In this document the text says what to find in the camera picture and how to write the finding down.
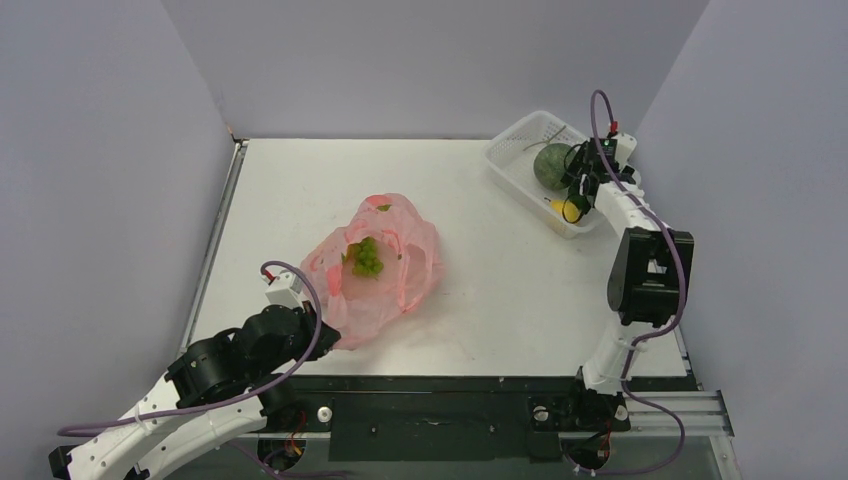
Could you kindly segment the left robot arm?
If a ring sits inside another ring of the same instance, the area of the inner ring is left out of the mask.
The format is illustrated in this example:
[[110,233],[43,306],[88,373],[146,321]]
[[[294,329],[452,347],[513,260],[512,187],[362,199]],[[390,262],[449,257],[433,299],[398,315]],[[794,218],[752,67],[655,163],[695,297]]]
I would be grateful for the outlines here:
[[326,355],[340,333],[309,303],[270,305],[236,328],[191,344],[123,417],[66,427],[86,436],[48,456],[56,479],[162,479],[245,433],[291,427],[298,402],[290,373]]

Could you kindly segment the yellow fake lemon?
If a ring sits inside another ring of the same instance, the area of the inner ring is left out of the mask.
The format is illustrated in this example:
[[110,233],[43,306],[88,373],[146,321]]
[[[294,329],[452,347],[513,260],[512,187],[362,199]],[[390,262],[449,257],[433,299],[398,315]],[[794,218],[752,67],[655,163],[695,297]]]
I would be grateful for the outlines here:
[[554,200],[550,202],[551,209],[568,224],[578,223],[585,215],[583,209],[570,200]]

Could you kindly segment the white plastic basket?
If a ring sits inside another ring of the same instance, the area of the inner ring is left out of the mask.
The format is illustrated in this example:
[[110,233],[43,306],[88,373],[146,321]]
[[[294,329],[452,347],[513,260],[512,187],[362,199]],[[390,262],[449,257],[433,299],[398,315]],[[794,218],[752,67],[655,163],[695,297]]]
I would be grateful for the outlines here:
[[595,144],[564,121],[536,111],[503,131],[483,150],[495,182],[564,238],[608,223],[621,235],[627,228],[657,228],[646,212],[641,176],[629,162],[637,146],[618,132],[601,145],[611,171],[597,158]]

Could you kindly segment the green fake grapes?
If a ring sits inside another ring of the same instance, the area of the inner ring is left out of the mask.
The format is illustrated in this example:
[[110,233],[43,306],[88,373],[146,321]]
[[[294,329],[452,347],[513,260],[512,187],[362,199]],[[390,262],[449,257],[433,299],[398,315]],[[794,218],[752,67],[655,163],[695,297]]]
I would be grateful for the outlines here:
[[342,254],[342,260],[350,265],[351,273],[360,278],[377,278],[384,269],[378,242],[371,236],[350,244]]

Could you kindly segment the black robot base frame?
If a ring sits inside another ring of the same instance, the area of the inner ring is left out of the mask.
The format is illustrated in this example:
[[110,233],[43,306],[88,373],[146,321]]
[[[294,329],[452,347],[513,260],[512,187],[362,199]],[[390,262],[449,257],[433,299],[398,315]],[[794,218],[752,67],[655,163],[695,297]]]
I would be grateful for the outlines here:
[[640,413],[669,422],[675,448],[692,430],[650,393],[692,393],[688,379],[638,378],[631,395],[601,394],[581,376],[328,376],[292,379],[294,401],[257,444],[276,468],[302,460],[311,435],[327,435],[334,462],[607,459],[615,433]]

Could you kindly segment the pink plastic bag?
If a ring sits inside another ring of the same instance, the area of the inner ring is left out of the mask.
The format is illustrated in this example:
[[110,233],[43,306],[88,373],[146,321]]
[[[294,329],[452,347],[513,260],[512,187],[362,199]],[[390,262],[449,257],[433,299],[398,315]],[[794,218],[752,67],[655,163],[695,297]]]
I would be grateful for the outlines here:
[[444,276],[440,237],[397,193],[367,197],[300,264],[318,293],[337,350],[355,350],[417,309]]

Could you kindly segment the brown fake fruit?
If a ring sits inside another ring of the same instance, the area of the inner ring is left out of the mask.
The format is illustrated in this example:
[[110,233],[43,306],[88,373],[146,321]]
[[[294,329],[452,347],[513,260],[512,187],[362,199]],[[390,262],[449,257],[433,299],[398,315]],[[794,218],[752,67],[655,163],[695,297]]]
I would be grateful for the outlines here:
[[566,188],[563,181],[567,167],[574,156],[574,149],[563,143],[549,143],[537,154],[533,162],[533,173],[539,184],[552,191]]

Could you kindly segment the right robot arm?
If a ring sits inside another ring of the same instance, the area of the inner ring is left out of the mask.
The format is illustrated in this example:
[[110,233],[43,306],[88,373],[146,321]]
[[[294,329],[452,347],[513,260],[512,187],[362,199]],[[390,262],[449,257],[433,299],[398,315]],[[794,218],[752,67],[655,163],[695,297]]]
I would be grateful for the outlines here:
[[578,427],[623,419],[621,395],[636,360],[649,340],[672,329],[685,304],[694,250],[691,234],[671,229],[648,206],[633,169],[616,164],[617,145],[613,137],[591,138],[566,155],[567,197],[556,208],[568,223],[596,211],[619,238],[606,290],[613,316],[563,402]]

